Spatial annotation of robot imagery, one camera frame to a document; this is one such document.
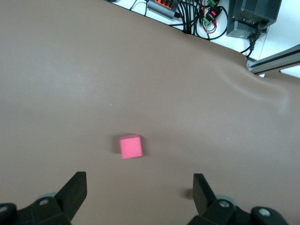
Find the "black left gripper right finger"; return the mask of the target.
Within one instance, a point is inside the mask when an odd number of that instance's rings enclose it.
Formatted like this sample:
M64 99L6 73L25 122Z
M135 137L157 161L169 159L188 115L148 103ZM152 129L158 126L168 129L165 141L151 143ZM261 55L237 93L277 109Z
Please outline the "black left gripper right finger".
M232 201L217 198L202 173L193 175L193 200L198 215L189 225L286 225L288 222L276 210L257 206L245 212Z

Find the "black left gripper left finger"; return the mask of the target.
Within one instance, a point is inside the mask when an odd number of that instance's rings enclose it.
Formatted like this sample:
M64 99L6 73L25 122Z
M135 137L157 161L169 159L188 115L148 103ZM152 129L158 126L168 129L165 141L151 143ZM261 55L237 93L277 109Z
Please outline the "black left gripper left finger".
M39 198L23 209L13 203L0 205L2 225L70 225L87 197L86 172L76 172L54 195Z

